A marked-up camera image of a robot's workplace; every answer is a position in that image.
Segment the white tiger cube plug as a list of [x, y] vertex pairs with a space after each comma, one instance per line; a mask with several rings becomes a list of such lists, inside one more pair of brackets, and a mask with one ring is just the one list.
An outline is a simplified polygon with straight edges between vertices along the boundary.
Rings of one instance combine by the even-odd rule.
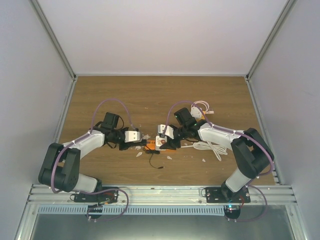
[[157, 135], [155, 137], [155, 150], [156, 151], [162, 151], [161, 146], [164, 145], [167, 142], [167, 137], [161, 137]]

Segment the black power adapter with cable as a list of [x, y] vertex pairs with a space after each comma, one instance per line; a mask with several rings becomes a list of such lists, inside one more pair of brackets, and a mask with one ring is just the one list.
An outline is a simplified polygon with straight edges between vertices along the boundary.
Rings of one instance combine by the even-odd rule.
[[152, 164], [152, 158], [154, 155], [159, 155], [160, 154], [160, 151], [159, 150], [156, 150], [155, 147], [152, 147], [152, 142], [147, 140], [146, 141], [146, 145], [143, 147], [143, 151], [147, 154], [147, 155], [150, 155], [149, 157], [149, 160], [148, 160], [148, 163], [149, 165], [154, 168], [154, 169], [157, 169], [157, 170], [160, 170], [160, 169], [164, 169], [165, 167], [164, 166], [154, 166]]

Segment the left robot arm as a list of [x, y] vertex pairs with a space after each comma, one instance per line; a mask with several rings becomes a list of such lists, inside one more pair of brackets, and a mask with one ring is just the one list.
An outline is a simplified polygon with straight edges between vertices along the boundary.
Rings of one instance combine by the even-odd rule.
[[84, 135], [63, 144], [50, 144], [38, 175], [39, 183], [51, 187], [54, 193], [85, 192], [90, 201], [101, 200], [103, 189], [99, 187], [99, 179], [80, 173], [81, 159], [105, 145], [112, 149], [118, 147], [120, 151], [147, 145], [139, 130], [117, 128], [121, 119], [119, 115], [107, 112], [103, 121]]

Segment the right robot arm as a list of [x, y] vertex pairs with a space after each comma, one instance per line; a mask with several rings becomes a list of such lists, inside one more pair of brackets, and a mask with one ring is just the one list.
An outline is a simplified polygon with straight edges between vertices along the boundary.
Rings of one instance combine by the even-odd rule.
[[234, 202], [243, 187], [274, 170], [274, 155], [256, 129], [233, 130], [213, 124], [207, 117], [196, 120], [185, 107], [176, 111], [174, 116], [179, 127], [168, 124], [157, 127], [164, 141], [159, 146], [161, 150], [176, 150], [182, 147], [181, 141], [194, 139], [217, 144], [233, 152], [237, 168], [220, 187], [226, 202]]

